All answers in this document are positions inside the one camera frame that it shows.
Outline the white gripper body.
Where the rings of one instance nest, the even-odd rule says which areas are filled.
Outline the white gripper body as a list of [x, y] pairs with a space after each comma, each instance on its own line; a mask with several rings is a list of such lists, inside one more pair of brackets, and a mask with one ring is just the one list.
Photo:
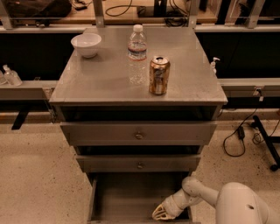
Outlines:
[[175, 219], [178, 217], [188, 206], [191, 205], [192, 197], [184, 192], [183, 189], [175, 192], [173, 195], [167, 197], [162, 206], [165, 210], [165, 217], [168, 219]]

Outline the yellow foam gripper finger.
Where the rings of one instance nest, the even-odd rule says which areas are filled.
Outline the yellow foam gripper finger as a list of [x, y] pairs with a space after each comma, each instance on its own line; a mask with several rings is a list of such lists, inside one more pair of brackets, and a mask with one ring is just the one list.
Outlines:
[[174, 216], [171, 216], [171, 215], [166, 214], [166, 213], [153, 214], [152, 218], [156, 221], [170, 221], [170, 220], [175, 219]]
[[153, 214], [166, 214], [166, 211], [162, 204], [158, 205], [157, 208], [153, 211]]

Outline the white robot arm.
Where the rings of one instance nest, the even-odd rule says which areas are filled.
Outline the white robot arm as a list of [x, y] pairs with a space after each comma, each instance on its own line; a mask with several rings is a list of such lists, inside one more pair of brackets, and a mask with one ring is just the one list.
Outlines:
[[230, 182], [216, 191], [194, 177], [184, 178], [181, 189], [159, 204], [152, 218], [174, 220], [202, 200], [215, 209], [216, 224], [280, 224], [280, 215], [246, 185]]

